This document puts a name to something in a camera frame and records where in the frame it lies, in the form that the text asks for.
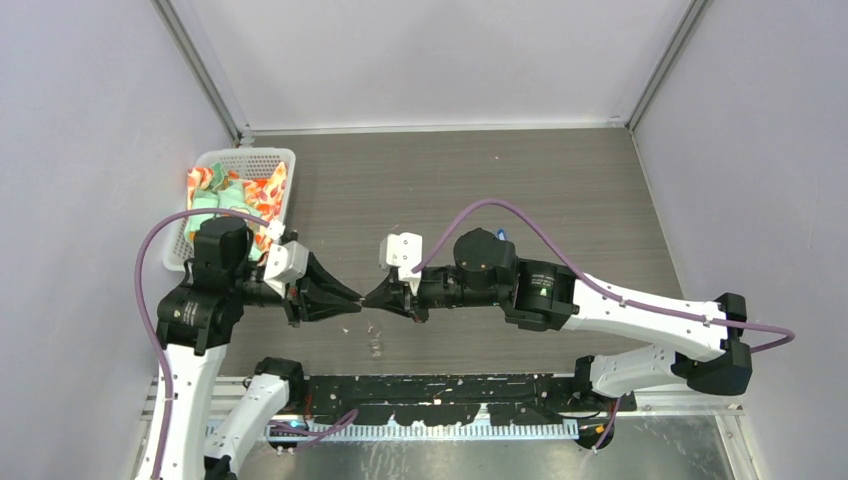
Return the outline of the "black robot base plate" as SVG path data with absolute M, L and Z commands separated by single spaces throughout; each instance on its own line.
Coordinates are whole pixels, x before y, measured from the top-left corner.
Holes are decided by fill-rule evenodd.
M 285 413 L 334 423 L 356 409 L 358 426 L 470 424 L 483 413 L 494 426 L 552 425 L 589 420 L 614 401 L 580 392 L 554 374 L 314 375 L 295 389 Z

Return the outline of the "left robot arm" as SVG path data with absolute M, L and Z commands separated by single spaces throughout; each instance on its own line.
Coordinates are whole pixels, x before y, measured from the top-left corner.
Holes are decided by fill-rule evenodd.
M 303 366 L 267 357 L 246 393 L 213 433 L 206 430 L 221 365 L 235 325 L 248 306 L 279 308 L 293 326 L 361 310 L 361 296 L 333 277 L 272 222 L 276 243 L 264 261 L 250 251 L 259 217 L 218 208 L 198 211 L 194 255 L 180 283 L 155 311 L 141 285 L 136 302 L 157 357 L 153 419 L 137 477 L 235 479 L 253 445 L 279 413 L 306 403 Z

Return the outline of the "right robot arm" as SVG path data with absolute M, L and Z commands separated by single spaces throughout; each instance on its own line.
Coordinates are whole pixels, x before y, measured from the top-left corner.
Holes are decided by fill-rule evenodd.
M 570 392 L 584 410 L 634 390 L 670 384 L 718 396 L 747 390 L 751 348 L 732 325 L 747 319 L 741 295 L 696 302 L 608 283 L 596 290 L 596 278 L 521 258 L 513 243 L 481 228 L 456 240 L 451 265 L 415 272 L 422 253 L 421 236 L 388 235 L 380 251 L 388 275 L 365 296 L 364 307 L 424 322 L 432 309 L 495 306 L 506 322 L 523 330 L 595 331 L 644 342 L 629 352 L 576 361 Z

